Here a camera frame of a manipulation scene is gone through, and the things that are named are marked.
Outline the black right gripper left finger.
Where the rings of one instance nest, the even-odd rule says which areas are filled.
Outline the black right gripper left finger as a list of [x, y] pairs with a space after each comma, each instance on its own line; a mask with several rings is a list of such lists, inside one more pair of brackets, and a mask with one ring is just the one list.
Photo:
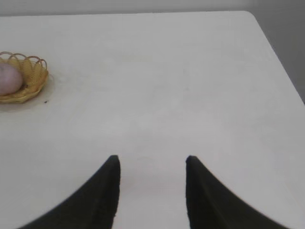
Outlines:
[[61, 204], [24, 229], [110, 229], [120, 195], [121, 165], [110, 156], [96, 173]]

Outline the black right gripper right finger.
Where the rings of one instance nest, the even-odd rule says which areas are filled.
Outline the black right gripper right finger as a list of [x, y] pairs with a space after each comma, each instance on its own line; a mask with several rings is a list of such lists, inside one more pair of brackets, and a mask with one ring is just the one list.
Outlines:
[[186, 160], [186, 207], [192, 229], [282, 229], [223, 185], [196, 156]]

